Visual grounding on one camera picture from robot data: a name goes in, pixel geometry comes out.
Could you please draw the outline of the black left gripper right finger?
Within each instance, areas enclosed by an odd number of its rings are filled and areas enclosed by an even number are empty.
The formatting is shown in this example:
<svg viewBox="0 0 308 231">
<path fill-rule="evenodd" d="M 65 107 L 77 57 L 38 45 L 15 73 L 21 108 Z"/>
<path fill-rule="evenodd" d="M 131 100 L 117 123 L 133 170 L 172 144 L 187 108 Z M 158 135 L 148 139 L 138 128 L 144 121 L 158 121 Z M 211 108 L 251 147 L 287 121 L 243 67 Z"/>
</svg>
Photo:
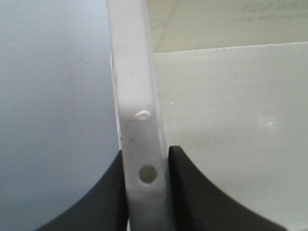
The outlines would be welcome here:
<svg viewBox="0 0 308 231">
<path fill-rule="evenodd" d="M 168 154 L 179 231 L 283 231 L 285 227 L 241 205 L 213 184 L 180 146 Z"/>
</svg>

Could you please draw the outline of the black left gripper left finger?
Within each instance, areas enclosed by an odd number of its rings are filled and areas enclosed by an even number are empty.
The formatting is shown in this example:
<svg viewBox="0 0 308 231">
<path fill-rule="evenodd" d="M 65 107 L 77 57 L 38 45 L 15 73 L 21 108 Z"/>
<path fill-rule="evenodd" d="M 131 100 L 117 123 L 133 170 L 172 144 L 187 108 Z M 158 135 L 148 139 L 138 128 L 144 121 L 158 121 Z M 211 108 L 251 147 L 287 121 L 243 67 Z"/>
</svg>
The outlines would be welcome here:
<svg viewBox="0 0 308 231">
<path fill-rule="evenodd" d="M 128 205 L 122 152 L 119 151 L 94 187 L 39 231 L 125 231 Z"/>
</svg>

